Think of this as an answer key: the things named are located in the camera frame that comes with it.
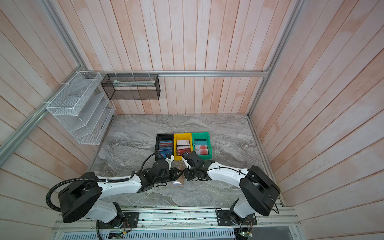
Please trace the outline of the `tan leather card holder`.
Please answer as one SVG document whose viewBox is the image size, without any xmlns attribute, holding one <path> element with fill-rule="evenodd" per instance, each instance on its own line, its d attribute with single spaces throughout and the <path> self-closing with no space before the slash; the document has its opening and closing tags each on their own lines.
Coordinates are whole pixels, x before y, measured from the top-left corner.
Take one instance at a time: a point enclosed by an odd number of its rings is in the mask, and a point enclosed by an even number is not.
<svg viewBox="0 0 384 240">
<path fill-rule="evenodd" d="M 171 186 L 173 187 L 182 187 L 185 184 L 185 177 L 180 176 L 177 180 L 171 182 Z"/>
</svg>

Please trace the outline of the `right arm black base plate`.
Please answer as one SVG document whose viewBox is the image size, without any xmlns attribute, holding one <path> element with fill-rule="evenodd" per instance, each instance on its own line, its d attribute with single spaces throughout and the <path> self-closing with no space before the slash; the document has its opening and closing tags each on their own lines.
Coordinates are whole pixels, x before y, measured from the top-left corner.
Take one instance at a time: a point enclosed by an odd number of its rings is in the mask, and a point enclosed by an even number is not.
<svg viewBox="0 0 384 240">
<path fill-rule="evenodd" d="M 257 219 L 255 215 L 249 215 L 246 218 L 241 218 L 235 214 L 233 210 L 223 210 L 221 208 L 215 209 L 215 214 L 217 216 L 217 222 L 219 226 L 256 226 Z"/>
</svg>

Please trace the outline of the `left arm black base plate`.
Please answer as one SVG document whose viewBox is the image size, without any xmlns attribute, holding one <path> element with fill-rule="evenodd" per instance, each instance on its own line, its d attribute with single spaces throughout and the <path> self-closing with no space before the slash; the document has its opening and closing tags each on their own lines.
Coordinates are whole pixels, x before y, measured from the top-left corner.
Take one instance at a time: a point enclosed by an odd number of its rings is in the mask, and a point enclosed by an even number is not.
<svg viewBox="0 0 384 240">
<path fill-rule="evenodd" d="M 139 221 L 139 212 L 123 212 L 122 216 L 117 216 L 109 223 L 99 222 L 99 229 L 136 229 Z"/>
</svg>

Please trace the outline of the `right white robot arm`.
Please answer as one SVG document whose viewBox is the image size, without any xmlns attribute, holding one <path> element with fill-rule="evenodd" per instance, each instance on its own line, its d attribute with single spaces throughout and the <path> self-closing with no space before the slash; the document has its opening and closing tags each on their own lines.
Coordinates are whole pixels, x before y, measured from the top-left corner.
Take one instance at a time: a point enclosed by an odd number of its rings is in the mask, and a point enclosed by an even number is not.
<svg viewBox="0 0 384 240">
<path fill-rule="evenodd" d="M 213 160 L 203 160 L 194 151 L 184 153 L 182 158 L 186 164 L 183 173 L 187 181 L 220 181 L 242 191 L 245 199 L 232 205 L 232 218 L 244 219 L 254 213 L 269 216 L 281 193 L 276 183 L 258 166 L 232 168 Z"/>
</svg>

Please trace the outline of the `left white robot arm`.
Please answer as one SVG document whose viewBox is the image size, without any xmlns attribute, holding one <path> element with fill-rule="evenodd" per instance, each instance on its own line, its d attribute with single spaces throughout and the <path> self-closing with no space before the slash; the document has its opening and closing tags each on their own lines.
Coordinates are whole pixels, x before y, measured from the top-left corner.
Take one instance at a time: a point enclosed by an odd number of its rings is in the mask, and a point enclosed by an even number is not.
<svg viewBox="0 0 384 240">
<path fill-rule="evenodd" d="M 130 177 L 102 178 L 95 173 L 85 173 L 58 194 L 64 223 L 82 218 L 98 220 L 112 228 L 121 227 L 125 221 L 118 203 L 106 203 L 102 199 L 120 194 L 137 194 L 154 187 L 176 181 L 183 171 L 172 168 L 172 162 L 159 160 L 149 169 L 133 173 Z"/>
</svg>

